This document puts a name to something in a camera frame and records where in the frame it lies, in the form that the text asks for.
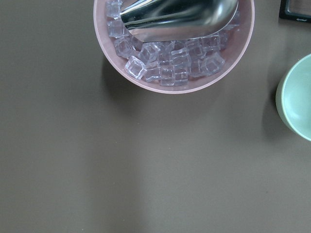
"green bowl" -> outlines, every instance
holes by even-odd
[[[280,81],[276,107],[288,128],[311,141],[311,54],[297,62]]]

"pink bowl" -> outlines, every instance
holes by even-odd
[[[136,80],[129,76],[125,71],[125,63],[127,60],[116,55],[113,46],[113,39],[108,36],[106,17],[105,17],[105,2],[108,0],[95,0],[94,1],[94,26],[98,42],[111,65],[126,79],[135,83],[136,85],[147,90],[166,93],[166,94],[183,94],[212,85],[218,80],[222,79],[229,73],[233,67],[239,62],[241,57],[246,51],[249,44],[255,21],[255,7],[254,0],[240,0],[239,10],[241,13],[241,24],[239,29],[236,30],[230,37],[227,48],[222,51],[222,57],[226,63],[217,74],[209,77],[201,77],[195,81],[189,81],[184,86],[160,86],[157,83],[147,83],[143,80]]]

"bowl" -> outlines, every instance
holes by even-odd
[[[239,11],[241,13],[241,23],[230,37],[227,48],[222,51],[222,57],[226,60],[223,69],[212,76],[203,76],[194,81],[189,81],[184,86],[160,86],[158,83],[147,83],[144,80],[137,80],[125,71],[127,60],[116,55],[113,38],[108,36],[107,19],[105,16],[105,2],[108,0],[94,1],[94,26],[98,42],[111,65],[126,79],[132,83],[159,93],[183,94],[201,90],[222,79],[239,62],[249,44],[255,21],[254,0],[242,0],[239,2]]]
[[[276,107],[292,131],[311,141],[311,54],[297,62],[281,79]]]

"plastic ice cube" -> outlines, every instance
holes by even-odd
[[[183,86],[188,83],[188,70],[181,68],[175,69],[175,82],[174,86]]]
[[[213,75],[222,70],[225,64],[225,60],[220,56],[218,52],[213,53],[210,56],[207,56],[203,62],[201,69],[204,73]]]
[[[135,48],[136,51],[141,51],[141,47],[143,45],[143,42],[138,40],[133,35],[130,35],[131,41],[130,44]]]
[[[139,58],[145,64],[154,62],[159,55],[160,48],[154,42],[144,43],[139,53]]]
[[[199,39],[188,40],[186,42],[186,47],[188,49],[191,60],[205,57],[205,52],[203,52],[203,48]]]
[[[130,56],[134,55],[135,49],[133,46],[131,46],[130,40],[131,40],[130,37],[123,36],[123,37],[116,39],[113,42],[113,45],[116,50],[116,54],[118,56],[128,59]]]
[[[191,65],[190,56],[187,48],[174,50],[171,52],[172,62],[176,68],[187,68]]]
[[[170,53],[175,47],[175,41],[160,41],[156,44],[163,53]]]
[[[206,75],[205,73],[202,72],[201,66],[202,60],[197,59],[195,61],[192,61],[189,75],[194,78]]]
[[[174,45],[174,50],[181,50],[186,47],[186,40],[176,40]]]
[[[122,2],[114,0],[106,2],[106,16],[110,18],[120,18],[120,8]]]
[[[203,51],[219,51],[221,49],[218,33],[200,38]]]
[[[147,72],[146,65],[138,58],[130,56],[125,64],[125,69],[129,75],[140,80]]]
[[[122,36],[129,36],[129,31],[125,28],[121,19],[116,19],[107,22],[109,37],[120,38]]]
[[[241,14],[239,11],[236,11],[235,15],[233,16],[232,20],[225,26],[224,30],[230,31],[240,25],[240,18]]]
[[[170,52],[161,51],[158,56],[158,61],[161,66],[168,66],[172,64],[172,55]]]
[[[172,65],[161,67],[161,86],[174,86],[175,76],[174,67]]]
[[[145,80],[152,82],[161,79],[161,67],[158,61],[151,62],[146,66],[147,72],[145,74]]]
[[[225,30],[221,30],[218,32],[219,35],[219,40],[220,40],[220,50],[224,50],[227,48],[227,43],[228,43],[228,33],[226,33]]]

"metal ice scoop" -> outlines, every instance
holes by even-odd
[[[143,42],[213,34],[233,18],[238,0],[125,0],[121,19]]]

